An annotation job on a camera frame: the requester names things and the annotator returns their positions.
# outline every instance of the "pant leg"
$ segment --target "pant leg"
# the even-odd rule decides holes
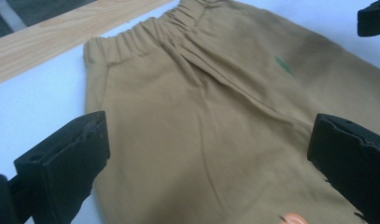
[[[87,111],[107,113],[95,187],[109,223],[361,223],[306,149],[317,112],[380,133],[380,71],[329,40],[254,7],[184,0],[90,40],[85,59]]]

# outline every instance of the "crease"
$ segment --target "crease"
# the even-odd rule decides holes
[[[199,49],[202,49],[204,52],[208,52],[208,50],[202,48],[202,46],[199,46],[197,43],[195,42],[192,42],[194,45],[196,45]],[[220,82],[221,84],[223,85],[226,85],[228,87],[230,87],[231,85],[231,88],[234,87],[233,89],[236,89],[237,92],[241,93],[242,95],[244,95],[247,99],[251,99],[251,100],[254,100],[255,102],[257,102],[258,104],[262,105],[263,107],[265,107],[266,109],[274,112],[276,115],[280,116],[280,117],[283,117],[283,118],[286,118],[286,119],[289,119],[289,120],[293,120],[295,121],[296,123],[299,123],[301,124],[302,126],[304,127],[308,127],[308,128],[312,128],[313,125],[312,124],[308,124],[308,123],[305,123],[301,120],[298,120],[298,119],[295,119],[295,118],[292,118],[292,117],[289,117],[287,115],[284,115],[284,114],[281,114],[277,111],[275,111],[274,109],[272,109],[271,107],[269,107],[268,105],[266,105],[264,102],[260,101],[259,99],[257,99],[256,97],[252,96],[250,93],[248,93],[247,91],[245,91],[242,87],[238,86],[237,84],[231,82],[228,78],[226,78],[225,76],[223,76],[219,70],[217,70],[214,66],[212,66],[210,63],[208,63],[205,59],[203,59],[202,57],[199,57],[196,53],[194,52],[191,52],[189,49],[186,49],[188,52],[190,52],[192,55],[194,55],[195,57],[197,57],[199,60],[201,60],[203,63],[205,63],[210,69],[212,69],[215,73],[217,73],[222,79],[224,79],[227,83],[229,83],[229,85],[227,83],[224,83],[224,82],[221,82],[219,81],[216,77],[215,79]]]
[[[207,177],[207,180],[208,180],[210,187],[213,191],[213,194],[214,194],[214,196],[218,202],[218,206],[220,207],[221,211],[225,214],[225,210],[224,210],[224,206],[222,204],[222,200],[218,196],[216,185],[213,182],[213,178],[210,174],[210,170],[209,170],[209,167],[207,165],[206,154],[204,151],[204,131],[203,131],[203,125],[202,125],[201,118],[200,118],[199,114],[197,115],[197,120],[198,120],[199,127],[200,127],[199,133],[201,136],[201,157],[202,157],[202,164],[204,166],[204,171],[206,173],[206,177]]]
[[[115,39],[115,44],[117,45],[117,53],[118,53],[118,56],[120,57],[120,61],[123,60],[123,55],[122,53],[120,52],[120,43],[119,43],[119,39],[118,38],[114,38]]]

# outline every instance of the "khaki pants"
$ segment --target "khaki pants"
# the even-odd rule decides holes
[[[380,134],[380,70],[268,11],[183,0],[85,46],[108,223],[362,223],[306,159],[317,113]]]

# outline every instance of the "wooden surface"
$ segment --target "wooden surface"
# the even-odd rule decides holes
[[[97,0],[0,38],[0,83],[170,0]]]

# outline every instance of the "tan trousers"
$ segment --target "tan trousers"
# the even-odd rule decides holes
[[[108,223],[360,224],[306,159],[317,113],[380,134],[380,70],[268,11],[183,0],[85,46]]]

